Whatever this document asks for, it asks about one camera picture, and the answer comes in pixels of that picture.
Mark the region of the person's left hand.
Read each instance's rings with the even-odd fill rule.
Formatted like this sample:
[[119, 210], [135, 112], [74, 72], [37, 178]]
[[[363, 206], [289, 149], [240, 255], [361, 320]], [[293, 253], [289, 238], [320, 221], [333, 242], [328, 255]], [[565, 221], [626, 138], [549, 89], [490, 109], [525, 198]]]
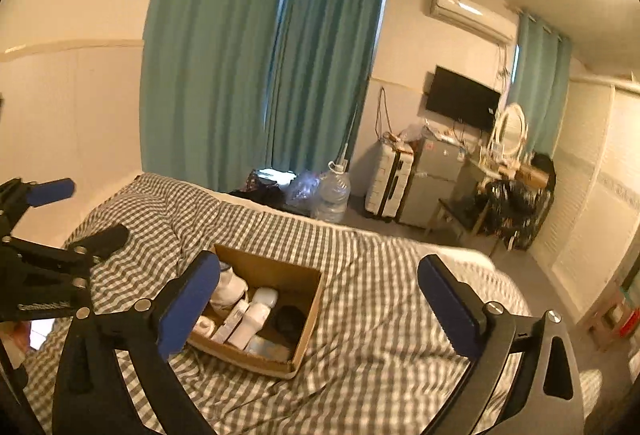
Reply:
[[1, 324], [1, 334], [10, 340], [22, 353], [26, 354], [30, 348], [30, 321], [6, 321]]

